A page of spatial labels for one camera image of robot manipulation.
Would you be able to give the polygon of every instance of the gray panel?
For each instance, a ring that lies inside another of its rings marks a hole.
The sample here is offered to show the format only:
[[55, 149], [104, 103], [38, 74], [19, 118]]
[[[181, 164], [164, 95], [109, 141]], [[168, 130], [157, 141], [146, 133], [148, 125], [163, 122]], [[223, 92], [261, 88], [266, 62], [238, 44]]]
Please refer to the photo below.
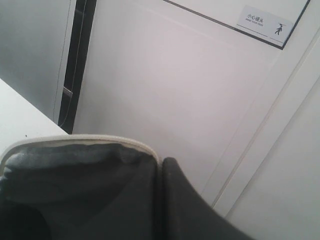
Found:
[[0, 78], [58, 122], [76, 0], [0, 0]]

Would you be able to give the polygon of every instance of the sign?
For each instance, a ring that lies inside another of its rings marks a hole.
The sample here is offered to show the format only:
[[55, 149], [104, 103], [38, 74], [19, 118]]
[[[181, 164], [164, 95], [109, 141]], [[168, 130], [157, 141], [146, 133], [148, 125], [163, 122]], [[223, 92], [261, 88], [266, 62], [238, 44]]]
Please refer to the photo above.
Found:
[[282, 47], [293, 28], [293, 23], [257, 8], [245, 6], [236, 28]]

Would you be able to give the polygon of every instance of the white table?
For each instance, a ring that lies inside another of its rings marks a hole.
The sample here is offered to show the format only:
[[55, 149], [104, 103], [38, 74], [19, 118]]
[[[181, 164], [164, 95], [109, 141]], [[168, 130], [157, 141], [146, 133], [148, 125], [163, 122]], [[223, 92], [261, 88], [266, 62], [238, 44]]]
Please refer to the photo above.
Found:
[[0, 78], [0, 155], [29, 138], [67, 135]]

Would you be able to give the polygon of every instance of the stick figure icon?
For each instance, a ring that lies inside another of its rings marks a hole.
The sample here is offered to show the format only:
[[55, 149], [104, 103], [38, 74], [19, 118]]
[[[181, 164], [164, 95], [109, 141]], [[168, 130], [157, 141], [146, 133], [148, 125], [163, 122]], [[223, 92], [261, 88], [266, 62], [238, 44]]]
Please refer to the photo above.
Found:
[[282, 27], [283, 26], [285, 26], [284, 24], [282, 24], [282, 23], [279, 23], [280, 24], [280, 27], [278, 27], [277, 29], [276, 29], [276, 31], [275, 31], [275, 33], [274, 34], [280, 34], [280, 32], [282, 32]]

